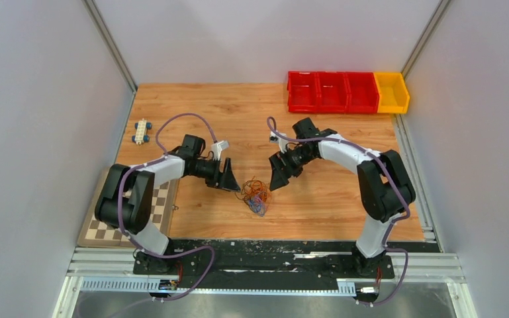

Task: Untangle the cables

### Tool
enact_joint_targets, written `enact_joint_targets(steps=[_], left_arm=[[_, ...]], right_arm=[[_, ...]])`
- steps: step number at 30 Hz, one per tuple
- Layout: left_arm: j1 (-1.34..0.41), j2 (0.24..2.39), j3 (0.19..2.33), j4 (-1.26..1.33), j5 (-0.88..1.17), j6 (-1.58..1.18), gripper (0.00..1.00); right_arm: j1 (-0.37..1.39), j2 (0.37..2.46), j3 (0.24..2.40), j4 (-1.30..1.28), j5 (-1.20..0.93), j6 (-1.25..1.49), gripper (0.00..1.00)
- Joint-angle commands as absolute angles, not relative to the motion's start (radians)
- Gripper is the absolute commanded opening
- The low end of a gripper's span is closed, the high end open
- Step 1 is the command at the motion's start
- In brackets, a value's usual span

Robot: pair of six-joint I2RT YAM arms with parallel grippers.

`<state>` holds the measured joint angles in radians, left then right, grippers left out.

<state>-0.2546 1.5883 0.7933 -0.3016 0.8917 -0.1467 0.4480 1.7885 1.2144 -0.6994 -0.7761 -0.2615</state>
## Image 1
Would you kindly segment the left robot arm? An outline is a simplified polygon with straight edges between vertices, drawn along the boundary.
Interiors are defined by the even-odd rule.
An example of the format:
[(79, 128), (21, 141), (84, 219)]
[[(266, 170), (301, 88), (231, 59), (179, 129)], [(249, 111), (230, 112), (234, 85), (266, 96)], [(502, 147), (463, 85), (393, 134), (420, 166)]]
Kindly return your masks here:
[(221, 158), (228, 141), (214, 142), (210, 158), (202, 155), (205, 145), (204, 139), (187, 134), (181, 146), (161, 158), (135, 166), (114, 164), (98, 197), (95, 218), (119, 230), (138, 250), (152, 255), (150, 265), (159, 274), (172, 272), (176, 257), (167, 250), (169, 238), (150, 219), (153, 191), (186, 176), (200, 178), (214, 189), (241, 190), (231, 159)]

